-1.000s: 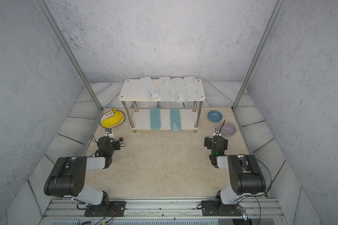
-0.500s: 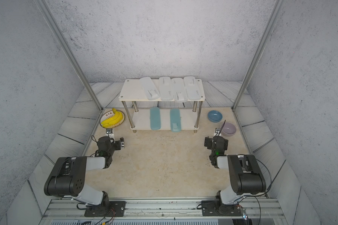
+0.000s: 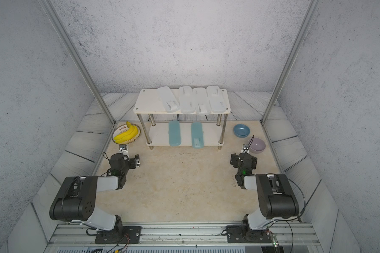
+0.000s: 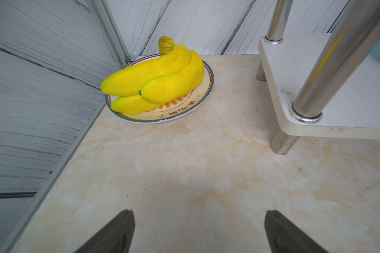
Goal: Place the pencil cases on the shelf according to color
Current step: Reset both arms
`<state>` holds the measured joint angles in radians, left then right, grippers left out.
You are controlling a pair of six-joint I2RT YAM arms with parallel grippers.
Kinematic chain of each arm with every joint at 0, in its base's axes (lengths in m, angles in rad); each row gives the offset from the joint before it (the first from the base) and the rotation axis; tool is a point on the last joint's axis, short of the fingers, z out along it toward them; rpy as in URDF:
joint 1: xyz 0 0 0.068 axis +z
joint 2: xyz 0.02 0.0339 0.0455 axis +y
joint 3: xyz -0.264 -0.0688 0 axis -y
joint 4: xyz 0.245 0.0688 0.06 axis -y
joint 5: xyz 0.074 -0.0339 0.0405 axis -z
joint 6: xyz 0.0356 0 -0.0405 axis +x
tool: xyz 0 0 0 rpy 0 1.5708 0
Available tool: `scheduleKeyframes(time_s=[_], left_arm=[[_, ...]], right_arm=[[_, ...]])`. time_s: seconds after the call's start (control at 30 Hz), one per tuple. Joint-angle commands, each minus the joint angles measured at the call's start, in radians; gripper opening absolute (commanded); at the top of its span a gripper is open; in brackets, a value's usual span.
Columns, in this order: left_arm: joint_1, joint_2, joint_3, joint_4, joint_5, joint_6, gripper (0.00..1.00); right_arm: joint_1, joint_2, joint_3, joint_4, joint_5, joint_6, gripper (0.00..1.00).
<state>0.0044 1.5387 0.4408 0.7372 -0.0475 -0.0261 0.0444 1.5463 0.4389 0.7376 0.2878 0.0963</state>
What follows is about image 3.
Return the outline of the teal pencil case with label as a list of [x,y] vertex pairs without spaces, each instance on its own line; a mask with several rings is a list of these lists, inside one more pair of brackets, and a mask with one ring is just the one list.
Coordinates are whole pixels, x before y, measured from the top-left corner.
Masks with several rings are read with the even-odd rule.
[[200,122],[193,122],[191,124],[191,137],[192,147],[194,149],[201,149],[204,147],[203,128]]

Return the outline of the clear pencil case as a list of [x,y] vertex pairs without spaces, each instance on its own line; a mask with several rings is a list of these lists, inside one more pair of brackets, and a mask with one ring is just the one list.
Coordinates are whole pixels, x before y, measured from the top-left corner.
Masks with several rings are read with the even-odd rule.
[[227,110],[227,104],[223,91],[218,86],[208,86],[206,92],[210,101],[211,112],[224,113]]
[[194,88],[193,98],[195,102],[195,111],[197,115],[206,116],[211,113],[210,101],[205,88]]
[[190,86],[180,87],[179,90],[180,110],[183,114],[191,114],[195,112],[193,89]]
[[156,91],[167,113],[180,110],[180,104],[169,87],[159,87]]

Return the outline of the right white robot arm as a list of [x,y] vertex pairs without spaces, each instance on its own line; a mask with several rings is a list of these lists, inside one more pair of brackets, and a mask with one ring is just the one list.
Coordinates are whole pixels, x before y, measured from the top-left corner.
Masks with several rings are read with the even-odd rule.
[[241,224],[241,235],[252,241],[270,225],[281,220],[297,218],[300,206],[290,181],[284,174],[254,174],[258,159],[249,153],[232,154],[230,165],[237,169],[235,180],[244,190],[258,195],[259,208],[246,214]]

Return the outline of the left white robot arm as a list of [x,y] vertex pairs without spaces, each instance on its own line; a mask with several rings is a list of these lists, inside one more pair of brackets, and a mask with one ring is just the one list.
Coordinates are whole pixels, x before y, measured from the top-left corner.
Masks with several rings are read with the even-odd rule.
[[52,220],[79,222],[95,230],[97,244],[129,239],[131,231],[121,218],[97,207],[96,198],[99,192],[122,189],[128,172],[140,166],[140,156],[116,153],[108,161],[110,168],[102,176],[66,177],[49,210]]

